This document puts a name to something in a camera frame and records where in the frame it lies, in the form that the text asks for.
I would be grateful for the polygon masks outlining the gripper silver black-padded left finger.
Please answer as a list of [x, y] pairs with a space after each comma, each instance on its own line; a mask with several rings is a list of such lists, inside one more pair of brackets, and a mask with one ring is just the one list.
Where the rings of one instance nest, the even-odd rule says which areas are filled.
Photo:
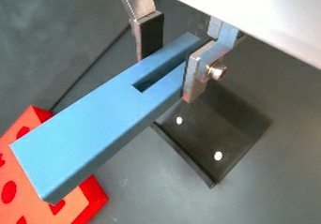
[[120, 1], [129, 16], [136, 59], [141, 60], [163, 47], [164, 14], [156, 10], [153, 0]]

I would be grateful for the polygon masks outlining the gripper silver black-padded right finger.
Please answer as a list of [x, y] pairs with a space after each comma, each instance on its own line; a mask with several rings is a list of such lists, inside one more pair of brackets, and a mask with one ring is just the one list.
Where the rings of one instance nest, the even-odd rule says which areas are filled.
[[207, 81], [219, 81], [227, 72], [221, 58], [232, 49], [239, 30], [211, 17], [207, 35], [209, 41], [203, 44], [188, 56], [183, 83], [181, 98], [191, 103], [205, 90]]

